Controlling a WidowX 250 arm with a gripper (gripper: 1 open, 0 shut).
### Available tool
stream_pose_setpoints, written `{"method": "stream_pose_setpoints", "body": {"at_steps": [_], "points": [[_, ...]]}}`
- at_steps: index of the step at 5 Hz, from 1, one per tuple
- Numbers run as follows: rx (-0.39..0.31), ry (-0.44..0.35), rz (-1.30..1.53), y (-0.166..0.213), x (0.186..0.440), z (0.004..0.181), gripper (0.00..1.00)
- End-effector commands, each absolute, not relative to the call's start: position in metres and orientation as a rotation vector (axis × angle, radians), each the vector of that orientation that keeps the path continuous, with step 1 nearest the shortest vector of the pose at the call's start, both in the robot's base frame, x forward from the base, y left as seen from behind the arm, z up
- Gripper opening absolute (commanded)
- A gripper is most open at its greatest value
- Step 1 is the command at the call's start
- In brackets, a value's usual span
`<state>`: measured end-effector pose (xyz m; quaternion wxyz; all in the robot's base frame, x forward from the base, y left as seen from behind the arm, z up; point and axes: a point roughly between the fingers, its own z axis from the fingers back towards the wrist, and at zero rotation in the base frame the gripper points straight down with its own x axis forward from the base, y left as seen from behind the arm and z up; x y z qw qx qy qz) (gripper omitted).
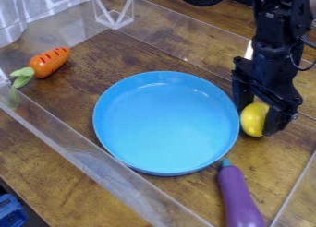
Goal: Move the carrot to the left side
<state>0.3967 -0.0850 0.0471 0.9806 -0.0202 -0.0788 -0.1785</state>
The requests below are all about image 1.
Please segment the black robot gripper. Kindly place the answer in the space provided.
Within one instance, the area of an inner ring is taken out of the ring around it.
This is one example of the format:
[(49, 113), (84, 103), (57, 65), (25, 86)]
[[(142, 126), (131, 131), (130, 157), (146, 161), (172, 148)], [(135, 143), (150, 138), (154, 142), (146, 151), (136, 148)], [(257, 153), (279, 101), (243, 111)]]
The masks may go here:
[(297, 117), (302, 98), (293, 86), (297, 65), (301, 61), (304, 44), (296, 40), (269, 44), (251, 39), (251, 59), (234, 57), (231, 71), (231, 95), (237, 111), (258, 97), (267, 104), (262, 134), (271, 136)]

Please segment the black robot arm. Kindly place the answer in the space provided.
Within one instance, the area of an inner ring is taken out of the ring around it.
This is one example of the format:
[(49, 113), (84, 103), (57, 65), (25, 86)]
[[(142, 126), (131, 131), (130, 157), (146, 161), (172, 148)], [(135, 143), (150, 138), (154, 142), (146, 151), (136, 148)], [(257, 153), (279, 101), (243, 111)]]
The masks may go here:
[(262, 134), (273, 135), (297, 116), (302, 97), (292, 83), (301, 67), (304, 47), (309, 45), (313, 15), (309, 0), (251, 0), (255, 34), (253, 56), (233, 59), (233, 102), (238, 111), (255, 100), (267, 104)]

